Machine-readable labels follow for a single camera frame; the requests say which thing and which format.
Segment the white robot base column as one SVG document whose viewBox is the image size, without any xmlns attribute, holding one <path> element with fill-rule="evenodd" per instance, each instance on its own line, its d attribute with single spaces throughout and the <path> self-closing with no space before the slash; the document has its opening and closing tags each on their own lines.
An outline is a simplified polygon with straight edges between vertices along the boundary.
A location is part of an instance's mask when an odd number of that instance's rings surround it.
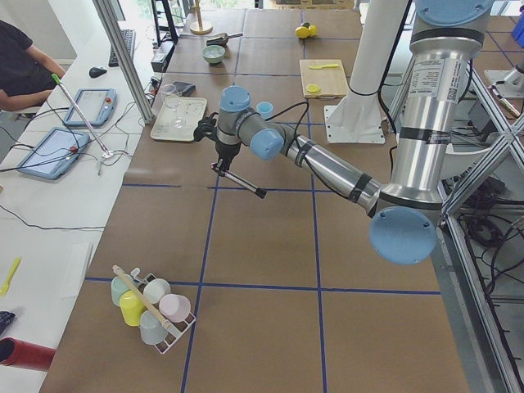
<svg viewBox="0 0 524 393">
<path fill-rule="evenodd" d="M 410 5 L 408 0 L 369 3 L 348 93 L 337 106 L 324 107 L 328 142 L 385 142 L 379 90 L 387 76 L 395 42 L 404 29 Z"/>
</svg>

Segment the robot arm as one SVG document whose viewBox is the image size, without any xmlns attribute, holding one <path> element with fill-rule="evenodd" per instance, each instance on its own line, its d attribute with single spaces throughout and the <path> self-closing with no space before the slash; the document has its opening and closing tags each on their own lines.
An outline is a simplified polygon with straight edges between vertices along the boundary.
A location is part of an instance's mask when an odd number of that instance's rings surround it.
<svg viewBox="0 0 524 393">
<path fill-rule="evenodd" d="M 410 50 L 413 73 L 398 134 L 395 163 L 382 184 L 286 125 L 263 119 L 242 87 L 223 90 L 213 132 L 215 172 L 230 176 L 241 146 L 262 160 L 284 155 L 326 187 L 362 206 L 376 252 L 397 264 L 425 260 L 436 244 L 442 200 L 437 184 L 467 63 L 480 51 L 489 1 L 419 1 Z"/>
</svg>

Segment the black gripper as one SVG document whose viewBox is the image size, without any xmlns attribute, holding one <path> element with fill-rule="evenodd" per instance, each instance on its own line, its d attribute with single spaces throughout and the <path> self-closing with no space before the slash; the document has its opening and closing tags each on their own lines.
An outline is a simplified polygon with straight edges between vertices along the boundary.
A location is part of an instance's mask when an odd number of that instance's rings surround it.
<svg viewBox="0 0 524 393">
<path fill-rule="evenodd" d="M 220 177 L 226 177 L 232 160 L 240 151 L 240 144 L 230 145 L 218 141 L 215 143 L 215 150 L 218 153 L 219 159 L 214 163 L 214 172 Z"/>
</svg>

